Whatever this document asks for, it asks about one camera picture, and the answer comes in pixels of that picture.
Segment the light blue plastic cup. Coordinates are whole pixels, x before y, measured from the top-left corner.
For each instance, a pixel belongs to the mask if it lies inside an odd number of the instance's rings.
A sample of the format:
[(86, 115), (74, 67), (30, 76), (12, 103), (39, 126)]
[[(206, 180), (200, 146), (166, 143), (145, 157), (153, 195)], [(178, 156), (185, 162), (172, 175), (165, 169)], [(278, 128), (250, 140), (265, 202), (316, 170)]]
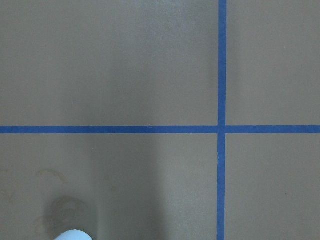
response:
[(54, 240), (93, 240), (93, 238), (84, 231), (72, 229), (61, 233)]

